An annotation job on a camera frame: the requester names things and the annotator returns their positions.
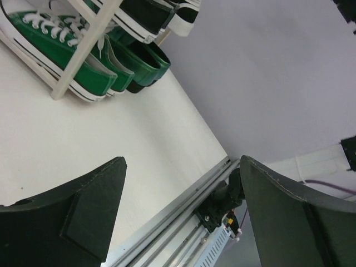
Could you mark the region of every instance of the canvas sneaker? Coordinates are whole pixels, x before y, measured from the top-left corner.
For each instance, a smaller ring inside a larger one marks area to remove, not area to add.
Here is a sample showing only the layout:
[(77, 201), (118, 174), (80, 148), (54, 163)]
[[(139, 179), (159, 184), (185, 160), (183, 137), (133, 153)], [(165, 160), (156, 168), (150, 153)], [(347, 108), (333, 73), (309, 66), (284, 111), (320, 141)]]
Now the canvas sneaker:
[(151, 56), (157, 61), (157, 63), (160, 65), (160, 70), (157, 73), (157, 76), (155, 77), (155, 80), (150, 84), (153, 85), (156, 81), (158, 81), (162, 76), (167, 72), (167, 70), (171, 66), (171, 61), (167, 57), (167, 55), (163, 52), (163, 50), (156, 45), (155, 43), (150, 43), (150, 44), (142, 44), (144, 49), (146, 49)]
[(121, 27), (115, 27), (107, 35), (112, 41), (120, 42), (124, 46), (128, 46), (136, 40)]
[(121, 63), (135, 73), (134, 79), (127, 87), (129, 92), (138, 93), (154, 82), (161, 66), (144, 48), (143, 43), (136, 40), (128, 46), (112, 41), (111, 44), (115, 55), (120, 57)]
[[(58, 16), (59, 19), (71, 30), (74, 31), (75, 36), (81, 38), (89, 29), (89, 24), (81, 16)], [(126, 87), (130, 84), (135, 76), (135, 73), (126, 68), (115, 56), (112, 46), (107, 35), (103, 35), (97, 45), (95, 45), (91, 51), (91, 54), (95, 56), (106, 68), (117, 74), (117, 79), (107, 91), (106, 95), (116, 96), (124, 93)]]
[(194, 27), (201, 0), (171, 0), (179, 4), (179, 9), (168, 24), (175, 34), (186, 37)]
[[(32, 9), (26, 1), (0, 0), (0, 29), (24, 53), (55, 78), (76, 51), (79, 40), (60, 21)], [(110, 71), (93, 55), (89, 55), (78, 70), (69, 89), (88, 102), (103, 99), (113, 85), (117, 74)]]
[[(104, 1), (85, 0), (96, 13)], [(178, 6), (164, 0), (123, 0), (113, 20), (140, 42), (151, 43), (166, 28)]]

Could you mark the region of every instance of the green sneaker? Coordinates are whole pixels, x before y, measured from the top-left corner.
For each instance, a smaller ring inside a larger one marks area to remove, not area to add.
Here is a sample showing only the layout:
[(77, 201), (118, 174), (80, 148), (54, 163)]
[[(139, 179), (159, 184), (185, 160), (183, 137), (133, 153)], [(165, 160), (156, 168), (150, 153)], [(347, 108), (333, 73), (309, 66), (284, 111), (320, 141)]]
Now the green sneaker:
[(144, 48), (144, 44), (135, 41), (123, 46), (120, 42), (110, 42), (116, 57), (120, 56), (120, 62), (135, 73), (133, 81), (127, 87), (128, 91), (138, 93), (154, 82), (161, 66)]
[[(86, 30), (89, 28), (89, 24), (83, 17), (67, 15), (58, 17), (68, 28), (71, 28), (74, 31), (76, 37), (84, 35)], [(103, 44), (102, 47), (99, 48), (99, 44), (101, 42), (103, 42)], [(91, 54), (95, 56), (106, 68), (117, 74), (116, 81), (107, 91), (106, 95), (116, 96), (124, 93), (125, 89), (134, 78), (135, 73), (122, 65), (115, 57), (108, 36), (103, 36), (102, 39), (99, 40), (98, 45), (93, 47)]]
[(128, 46), (135, 41), (135, 38), (125, 32), (121, 27), (115, 27), (107, 35), (109, 35), (110, 40), (113, 42), (120, 42), (124, 46)]
[[(0, 29), (24, 53), (60, 78), (79, 40), (59, 21), (36, 11), (19, 12), (28, 8), (22, 0), (1, 0)], [(103, 99), (114, 84), (117, 74), (89, 55), (73, 81), (70, 90), (81, 99), (93, 102)]]
[(146, 45), (143, 44), (143, 47), (154, 57), (154, 59), (161, 66), (160, 70), (159, 70), (159, 72), (158, 72), (158, 74), (157, 74), (157, 76), (155, 78), (155, 80), (153, 81), (153, 83), (155, 83), (160, 78), (162, 78), (162, 76), (170, 68), (171, 61), (169, 60), (167, 55), (163, 52), (163, 50), (158, 45), (156, 45), (155, 43), (150, 43), (150, 44), (146, 44)]

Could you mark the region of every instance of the white wooden shoe rack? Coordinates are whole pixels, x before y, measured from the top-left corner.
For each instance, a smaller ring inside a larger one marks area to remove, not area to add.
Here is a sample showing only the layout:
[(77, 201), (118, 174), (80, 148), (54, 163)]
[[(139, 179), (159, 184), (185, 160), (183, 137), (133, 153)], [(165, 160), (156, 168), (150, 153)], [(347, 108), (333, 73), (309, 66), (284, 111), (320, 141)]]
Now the white wooden shoe rack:
[(6, 44), (30, 69), (32, 69), (46, 84), (53, 89), (51, 96), (54, 100), (63, 97), (75, 74), (89, 55), (99, 37), (104, 33), (105, 28), (115, 14), (122, 0), (105, 1), (98, 14), (95, 14), (83, 0), (68, 0), (68, 2), (80, 13), (91, 25), (83, 40), (77, 46), (77, 51), (73, 54), (62, 77), (56, 80), (47, 70), (38, 65), (29, 55), (20, 50), (6, 35), (0, 30), (0, 39)]

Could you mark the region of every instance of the white shoelace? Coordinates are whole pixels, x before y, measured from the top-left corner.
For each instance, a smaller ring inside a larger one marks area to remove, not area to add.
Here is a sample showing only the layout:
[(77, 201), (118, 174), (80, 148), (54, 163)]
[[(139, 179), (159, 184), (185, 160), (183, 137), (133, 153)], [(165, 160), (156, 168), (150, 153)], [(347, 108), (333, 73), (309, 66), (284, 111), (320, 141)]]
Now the white shoelace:
[[(48, 14), (50, 18), (43, 17), (41, 15), (43, 13)], [(41, 30), (42, 30), (43, 34), (48, 34), (48, 29), (46, 27), (52, 27), (51, 37), (53, 39), (56, 39), (59, 34), (61, 43), (64, 43), (67, 35), (71, 33), (71, 30), (69, 28), (60, 27), (61, 21), (59, 20), (59, 18), (57, 16), (54, 16), (50, 12), (43, 11), (41, 9), (39, 9), (36, 13), (26, 14), (23, 17), (22, 21), (23, 21), (23, 23), (26, 23), (26, 24), (29, 24), (30, 22), (32, 22), (32, 27), (34, 29), (38, 29), (40, 27), (39, 25), (41, 24)], [(68, 46), (72, 47), (72, 46), (77, 45), (79, 43), (79, 41), (80, 40), (76, 37), (76, 38), (73, 38), (73, 39), (67, 41), (67, 44), (68, 44)]]
[[(50, 0), (48, 2), (48, 6), (49, 6), (50, 10), (52, 8), (51, 7), (52, 2), (58, 2), (60, 4), (63, 4), (58, 0)], [(57, 16), (55, 16), (53, 14), (53, 11), (51, 10), (51, 17), (52, 16), (58, 18)], [(90, 27), (89, 23), (86, 22), (86, 20), (80, 14), (78, 14), (74, 18), (72, 18), (72, 17), (66, 18), (64, 23), (70, 23), (71, 24), (70, 25), (70, 29), (73, 31), (75, 37), (78, 39), (79, 42), (84, 38), (85, 34), (88, 32), (89, 27)], [(109, 25), (106, 27), (104, 33), (99, 37), (98, 42), (97, 42), (97, 47), (99, 49), (99, 58), (101, 58), (101, 51), (104, 48), (105, 34), (110, 32), (115, 26), (117, 26), (117, 24), (114, 21), (111, 21), (109, 23)]]

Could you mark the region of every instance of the gray wall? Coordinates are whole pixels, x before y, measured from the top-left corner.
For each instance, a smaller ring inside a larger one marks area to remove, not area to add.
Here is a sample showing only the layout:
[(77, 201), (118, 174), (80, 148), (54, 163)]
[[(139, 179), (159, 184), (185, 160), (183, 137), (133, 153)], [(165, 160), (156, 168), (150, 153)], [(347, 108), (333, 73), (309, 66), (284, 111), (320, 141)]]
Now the gray wall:
[[(162, 47), (226, 152), (273, 162), (356, 134), (352, 31), (331, 0), (203, 0)], [(217, 266), (259, 265), (247, 223)]]

